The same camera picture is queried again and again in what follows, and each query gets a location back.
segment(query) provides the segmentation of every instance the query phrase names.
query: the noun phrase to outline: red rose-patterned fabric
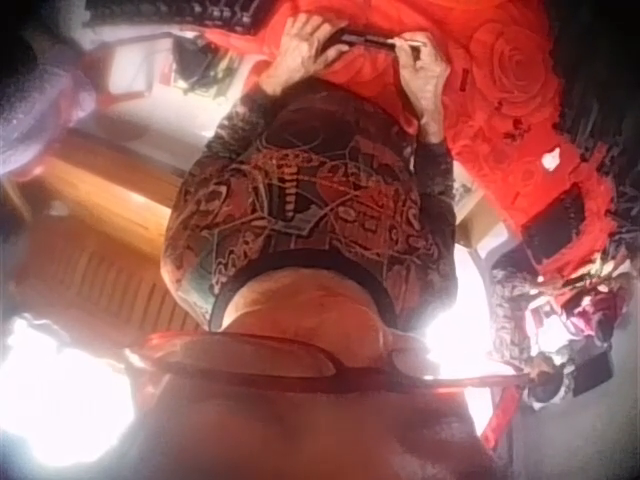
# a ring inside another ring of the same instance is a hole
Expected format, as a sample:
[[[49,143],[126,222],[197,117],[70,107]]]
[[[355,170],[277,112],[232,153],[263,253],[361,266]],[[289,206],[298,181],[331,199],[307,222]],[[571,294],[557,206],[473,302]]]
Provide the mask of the red rose-patterned fabric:
[[[431,32],[452,66],[444,97],[451,151],[510,226],[518,231],[569,185],[582,189],[582,232],[542,266],[543,273],[568,273],[605,246],[613,228],[605,216],[611,186],[596,174],[597,159],[581,163],[578,151],[553,130],[561,84],[551,68],[542,0],[280,0],[255,37],[205,33],[214,43],[269,59],[286,18],[301,11],[344,18],[349,28],[387,36]],[[396,75],[391,53],[356,47],[325,78],[380,105],[412,133],[417,124],[398,95]],[[553,171],[542,164],[550,152],[560,158]]]

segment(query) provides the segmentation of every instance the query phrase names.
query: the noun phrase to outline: glasses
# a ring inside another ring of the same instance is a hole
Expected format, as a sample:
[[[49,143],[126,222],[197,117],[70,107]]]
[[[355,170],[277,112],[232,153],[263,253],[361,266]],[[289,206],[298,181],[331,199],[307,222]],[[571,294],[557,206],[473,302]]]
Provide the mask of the glasses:
[[[530,383],[527,374],[434,378],[425,353],[415,349],[391,351],[376,368],[354,368],[316,345],[227,332],[154,334],[126,357],[138,372],[288,393],[442,392]]]

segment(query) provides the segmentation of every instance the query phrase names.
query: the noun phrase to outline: gray wall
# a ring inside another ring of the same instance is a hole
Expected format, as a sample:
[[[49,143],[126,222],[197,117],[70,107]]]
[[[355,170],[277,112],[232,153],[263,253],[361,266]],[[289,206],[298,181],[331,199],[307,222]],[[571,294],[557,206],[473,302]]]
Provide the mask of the gray wall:
[[[638,292],[613,339],[614,378],[514,421],[516,478],[618,480],[640,472]]]

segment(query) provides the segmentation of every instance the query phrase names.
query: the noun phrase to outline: red blanket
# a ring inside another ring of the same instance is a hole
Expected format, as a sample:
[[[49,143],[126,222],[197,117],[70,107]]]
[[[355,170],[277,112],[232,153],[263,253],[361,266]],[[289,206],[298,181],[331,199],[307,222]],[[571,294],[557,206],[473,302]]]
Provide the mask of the red blanket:
[[[582,188],[582,233],[543,272],[572,271],[605,246],[613,227],[605,217],[611,186],[553,130],[561,85],[552,72],[541,1],[280,0],[255,37],[206,34],[235,51],[273,58],[286,18],[300,11],[346,18],[349,28],[369,33],[431,32],[452,65],[444,98],[449,146],[508,224],[519,231],[569,185]],[[371,99],[413,132],[416,121],[398,95],[394,60],[390,53],[357,47],[325,78]],[[542,156],[554,151],[560,163],[550,172]]]

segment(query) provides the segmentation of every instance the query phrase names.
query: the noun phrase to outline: skin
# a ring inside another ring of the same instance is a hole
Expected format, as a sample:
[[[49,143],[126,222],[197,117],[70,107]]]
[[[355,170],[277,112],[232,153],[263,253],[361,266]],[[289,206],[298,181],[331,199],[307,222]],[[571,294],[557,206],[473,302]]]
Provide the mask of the skin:
[[[347,47],[319,55],[320,48],[343,25],[305,14],[290,19],[280,55],[259,81],[262,88],[277,96],[330,65]],[[416,102],[423,138],[441,141],[439,95],[448,67],[439,54],[439,63],[429,63],[435,58],[429,37],[406,38],[426,45],[421,61],[414,62],[405,40],[397,39],[405,93]],[[425,352],[418,338],[385,327],[357,284],[319,270],[285,269],[254,279],[231,301],[223,330],[305,341],[354,367],[380,367],[392,350]],[[256,370],[277,362],[246,351],[242,359],[230,354],[224,361],[254,362]],[[308,358],[293,365],[321,369]],[[196,393],[195,399],[168,407],[163,421],[147,432],[147,438],[161,441],[136,450],[142,461],[128,469],[132,478],[495,478],[461,395],[283,394],[176,379],[163,391]]]

